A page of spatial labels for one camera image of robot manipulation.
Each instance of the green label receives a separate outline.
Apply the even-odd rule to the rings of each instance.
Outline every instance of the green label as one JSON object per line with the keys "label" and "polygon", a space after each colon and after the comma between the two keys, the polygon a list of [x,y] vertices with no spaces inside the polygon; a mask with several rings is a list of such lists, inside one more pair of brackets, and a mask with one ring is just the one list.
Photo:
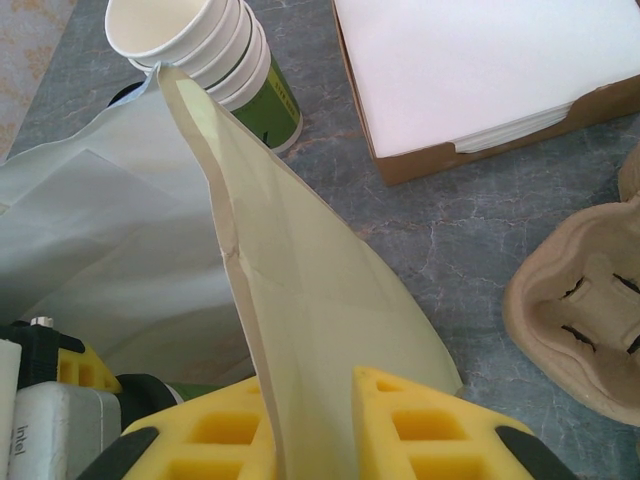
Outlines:
{"label": "green label", "polygon": [[233,115],[269,148],[277,148],[294,134],[300,107],[273,55],[269,74],[255,97]]}
{"label": "green label", "polygon": [[222,388],[213,385],[190,385],[188,383],[169,383],[168,385],[173,388],[185,402]]}

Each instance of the stack of white paper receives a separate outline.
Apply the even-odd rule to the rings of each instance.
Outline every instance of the stack of white paper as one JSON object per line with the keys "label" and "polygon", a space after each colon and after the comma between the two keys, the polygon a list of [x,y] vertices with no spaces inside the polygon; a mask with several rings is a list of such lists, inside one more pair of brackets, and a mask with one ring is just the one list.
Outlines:
{"label": "stack of white paper", "polygon": [[475,152],[640,74],[635,0],[335,0],[378,157]]}

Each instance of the stack of paper cups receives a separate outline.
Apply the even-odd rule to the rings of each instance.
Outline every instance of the stack of paper cups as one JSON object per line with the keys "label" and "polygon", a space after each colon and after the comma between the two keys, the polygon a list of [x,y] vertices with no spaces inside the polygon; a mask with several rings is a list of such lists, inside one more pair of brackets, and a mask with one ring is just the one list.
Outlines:
{"label": "stack of paper cups", "polygon": [[149,74],[184,70],[276,153],[302,131],[300,108],[243,0],[109,0],[107,39]]}

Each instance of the black plastic part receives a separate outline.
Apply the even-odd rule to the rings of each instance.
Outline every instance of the black plastic part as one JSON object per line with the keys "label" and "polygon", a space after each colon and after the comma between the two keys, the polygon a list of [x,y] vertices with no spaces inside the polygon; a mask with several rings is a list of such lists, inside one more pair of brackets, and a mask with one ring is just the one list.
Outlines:
{"label": "black plastic part", "polygon": [[152,375],[136,373],[116,378],[122,385],[122,393],[116,394],[120,402],[122,430],[140,418],[177,404],[166,385]]}
{"label": "black plastic part", "polygon": [[18,389],[58,379],[60,333],[42,325],[0,326],[0,338],[22,347]]}
{"label": "black plastic part", "polygon": [[534,480],[579,480],[540,439],[512,427],[496,433]]}
{"label": "black plastic part", "polygon": [[121,480],[151,446],[160,432],[145,427],[118,438],[109,445],[77,480]]}
{"label": "black plastic part", "polygon": [[131,85],[127,85],[126,87],[124,87],[122,90],[120,90],[118,93],[116,93],[113,96],[113,98],[109,102],[108,106],[110,107],[111,105],[116,103],[118,100],[122,100],[124,97],[129,95],[131,92],[137,90],[143,83],[144,82],[136,82],[136,83],[132,83]]}
{"label": "black plastic part", "polygon": [[60,334],[60,348],[76,353],[84,353],[87,351],[81,340],[63,333]]}

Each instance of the yellow foam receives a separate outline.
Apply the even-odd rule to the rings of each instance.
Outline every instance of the yellow foam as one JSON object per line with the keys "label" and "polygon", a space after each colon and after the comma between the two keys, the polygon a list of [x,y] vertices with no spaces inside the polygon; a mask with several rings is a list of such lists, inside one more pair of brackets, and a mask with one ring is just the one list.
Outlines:
{"label": "yellow foam", "polygon": [[58,350],[58,382],[120,393],[122,386],[93,349],[84,344],[83,353]]}
{"label": "yellow foam", "polygon": [[256,377],[134,422],[160,434],[124,480],[274,480],[271,424]]}
{"label": "yellow foam", "polygon": [[361,480],[530,480],[495,433],[520,422],[375,370],[354,369]]}

